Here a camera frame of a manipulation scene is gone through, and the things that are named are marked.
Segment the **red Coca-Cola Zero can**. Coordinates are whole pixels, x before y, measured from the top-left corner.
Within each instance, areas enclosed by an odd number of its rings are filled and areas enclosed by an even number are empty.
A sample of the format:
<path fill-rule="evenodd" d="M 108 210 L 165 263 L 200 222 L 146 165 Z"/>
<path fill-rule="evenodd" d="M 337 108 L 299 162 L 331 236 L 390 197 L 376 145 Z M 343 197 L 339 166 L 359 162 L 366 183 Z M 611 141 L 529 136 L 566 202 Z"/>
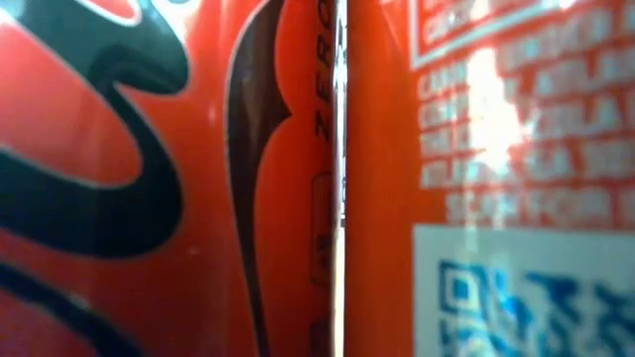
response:
<path fill-rule="evenodd" d="M 0 357 L 335 357 L 336 0 L 0 0 Z"/>

